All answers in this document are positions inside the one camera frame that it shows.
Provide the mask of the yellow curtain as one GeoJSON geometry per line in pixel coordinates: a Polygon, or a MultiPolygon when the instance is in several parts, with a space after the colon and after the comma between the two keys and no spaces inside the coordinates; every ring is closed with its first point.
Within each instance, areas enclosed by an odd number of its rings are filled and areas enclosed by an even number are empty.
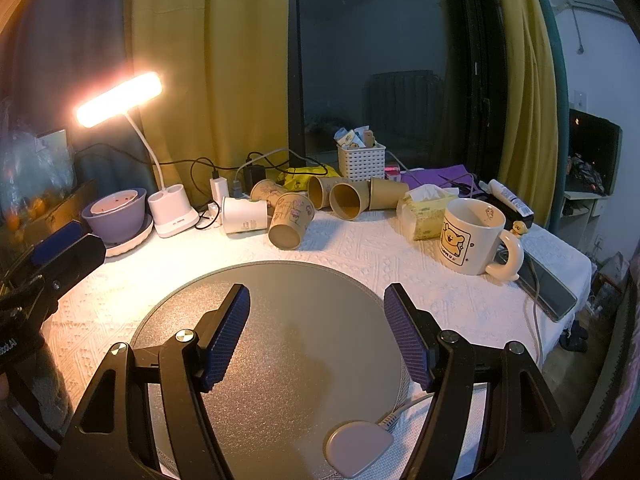
{"type": "Polygon", "coordinates": [[[498,180],[550,217],[559,128],[551,44],[539,0],[500,0],[506,38],[506,130],[498,180]]]}
{"type": "Polygon", "coordinates": [[[128,0],[136,73],[163,91],[141,129],[168,184],[209,202],[206,164],[225,176],[252,151],[288,146],[288,0],[128,0]]]}

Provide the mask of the white charger plug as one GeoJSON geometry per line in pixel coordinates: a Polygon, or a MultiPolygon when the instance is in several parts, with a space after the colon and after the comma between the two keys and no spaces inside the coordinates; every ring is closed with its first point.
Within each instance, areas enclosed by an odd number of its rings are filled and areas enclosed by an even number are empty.
{"type": "Polygon", "coordinates": [[[209,187],[213,201],[221,206],[224,203],[224,199],[229,196],[227,179],[225,177],[210,178],[209,187]]]}

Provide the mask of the yellow packet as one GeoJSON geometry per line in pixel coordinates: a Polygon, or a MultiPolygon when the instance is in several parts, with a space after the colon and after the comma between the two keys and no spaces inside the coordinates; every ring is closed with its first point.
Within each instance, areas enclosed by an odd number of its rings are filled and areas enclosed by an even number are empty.
{"type": "Polygon", "coordinates": [[[280,172],[277,181],[292,192],[305,192],[311,177],[337,178],[340,174],[331,166],[288,168],[280,172]]]}

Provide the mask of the black smartphone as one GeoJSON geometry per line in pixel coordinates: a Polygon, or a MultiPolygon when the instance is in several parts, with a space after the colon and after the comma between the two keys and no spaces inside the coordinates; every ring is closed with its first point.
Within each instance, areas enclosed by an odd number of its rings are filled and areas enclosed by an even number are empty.
{"type": "Polygon", "coordinates": [[[560,322],[576,304],[576,296],[537,259],[525,253],[516,284],[532,298],[553,322],[560,322]]]}

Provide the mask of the brown paper cup middle lying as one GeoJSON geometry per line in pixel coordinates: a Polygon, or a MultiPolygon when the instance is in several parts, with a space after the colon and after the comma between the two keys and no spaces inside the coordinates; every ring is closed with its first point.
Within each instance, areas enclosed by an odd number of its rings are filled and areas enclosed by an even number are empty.
{"type": "Polygon", "coordinates": [[[340,182],[330,192],[330,206],[340,218],[355,220],[370,204],[368,181],[340,182]]]}

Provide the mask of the brown paper cup behind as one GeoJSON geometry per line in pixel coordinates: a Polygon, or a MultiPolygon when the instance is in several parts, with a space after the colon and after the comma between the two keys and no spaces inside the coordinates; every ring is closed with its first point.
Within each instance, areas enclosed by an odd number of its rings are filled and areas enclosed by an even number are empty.
{"type": "Polygon", "coordinates": [[[269,214],[272,214],[278,199],[288,190],[271,179],[262,179],[250,190],[251,200],[264,200],[267,203],[269,214]]]}

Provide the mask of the white mug with bear print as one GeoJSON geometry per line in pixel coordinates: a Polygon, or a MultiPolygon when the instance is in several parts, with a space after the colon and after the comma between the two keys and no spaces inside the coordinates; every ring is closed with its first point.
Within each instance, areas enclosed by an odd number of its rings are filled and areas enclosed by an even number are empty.
{"type": "Polygon", "coordinates": [[[506,230],[503,212],[474,198],[448,203],[438,250],[447,269],[465,275],[488,274],[499,282],[515,282],[525,256],[520,239],[506,230]]]}

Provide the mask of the white lattice basket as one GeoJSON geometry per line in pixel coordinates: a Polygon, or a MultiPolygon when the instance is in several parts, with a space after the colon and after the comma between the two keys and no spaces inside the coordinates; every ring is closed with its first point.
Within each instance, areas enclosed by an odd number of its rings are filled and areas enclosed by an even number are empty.
{"type": "Polygon", "coordinates": [[[386,147],[375,143],[373,148],[337,148],[338,166],[344,178],[365,181],[385,176],[386,147]]]}

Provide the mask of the white black tube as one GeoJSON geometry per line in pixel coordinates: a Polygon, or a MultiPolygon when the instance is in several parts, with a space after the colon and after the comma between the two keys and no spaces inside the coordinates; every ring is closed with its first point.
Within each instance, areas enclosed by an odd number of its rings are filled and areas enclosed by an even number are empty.
{"type": "Polygon", "coordinates": [[[533,217],[534,212],[529,206],[501,182],[491,179],[488,183],[488,188],[491,195],[498,198],[501,203],[517,212],[520,216],[524,218],[533,217]]]}

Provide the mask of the brown paper cup lying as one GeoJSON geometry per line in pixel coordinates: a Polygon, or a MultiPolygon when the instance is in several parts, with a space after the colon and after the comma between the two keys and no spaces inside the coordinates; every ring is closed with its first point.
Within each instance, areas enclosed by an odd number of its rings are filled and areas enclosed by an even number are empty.
{"type": "Polygon", "coordinates": [[[370,210],[395,209],[409,191],[407,183],[380,178],[370,180],[370,210]]]}
{"type": "Polygon", "coordinates": [[[308,182],[308,197],[314,208],[321,210],[330,206],[330,193],[334,185],[346,182],[346,179],[340,177],[318,177],[312,176],[308,182]]]}
{"type": "Polygon", "coordinates": [[[340,218],[355,220],[370,204],[368,181],[340,182],[330,192],[330,206],[340,218]]]}

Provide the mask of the white paper cup lying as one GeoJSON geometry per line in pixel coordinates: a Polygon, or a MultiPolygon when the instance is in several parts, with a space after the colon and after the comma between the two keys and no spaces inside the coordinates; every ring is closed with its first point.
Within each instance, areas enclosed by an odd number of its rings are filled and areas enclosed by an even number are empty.
{"type": "Polygon", "coordinates": [[[268,228],[268,203],[265,200],[225,197],[222,202],[222,228],[227,234],[260,231],[268,228]]]}

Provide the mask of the brown paper cup left lying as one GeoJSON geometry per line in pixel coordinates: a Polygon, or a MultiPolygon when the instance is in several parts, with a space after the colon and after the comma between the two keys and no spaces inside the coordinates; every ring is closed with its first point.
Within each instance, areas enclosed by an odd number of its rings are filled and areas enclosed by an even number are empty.
{"type": "Polygon", "coordinates": [[[340,177],[318,177],[312,176],[308,182],[308,197],[314,208],[321,210],[330,206],[330,193],[334,185],[346,182],[346,179],[340,177]]]}

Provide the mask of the purple bowl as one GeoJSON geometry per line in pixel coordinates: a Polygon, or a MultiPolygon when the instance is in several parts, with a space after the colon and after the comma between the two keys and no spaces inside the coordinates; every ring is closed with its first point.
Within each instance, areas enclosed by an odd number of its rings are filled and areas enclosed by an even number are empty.
{"type": "Polygon", "coordinates": [[[105,244],[120,244],[142,228],[145,200],[145,188],[122,190],[85,206],[81,217],[105,244]]]}

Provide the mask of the brown paper cup with drawing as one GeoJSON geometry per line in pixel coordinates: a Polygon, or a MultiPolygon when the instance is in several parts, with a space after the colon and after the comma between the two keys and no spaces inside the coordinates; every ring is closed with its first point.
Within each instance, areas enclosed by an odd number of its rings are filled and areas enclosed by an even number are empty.
{"type": "Polygon", "coordinates": [[[314,204],[297,193],[281,195],[274,207],[268,237],[279,249],[296,249],[302,244],[308,226],[314,220],[314,204]]]}

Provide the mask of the dark monitor on shelf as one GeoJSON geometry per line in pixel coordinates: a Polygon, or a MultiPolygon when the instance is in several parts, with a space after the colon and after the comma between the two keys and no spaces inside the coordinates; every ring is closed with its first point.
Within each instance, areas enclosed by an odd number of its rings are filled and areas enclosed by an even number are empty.
{"type": "Polygon", "coordinates": [[[612,195],[621,148],[620,126],[571,108],[566,188],[612,195]]]}

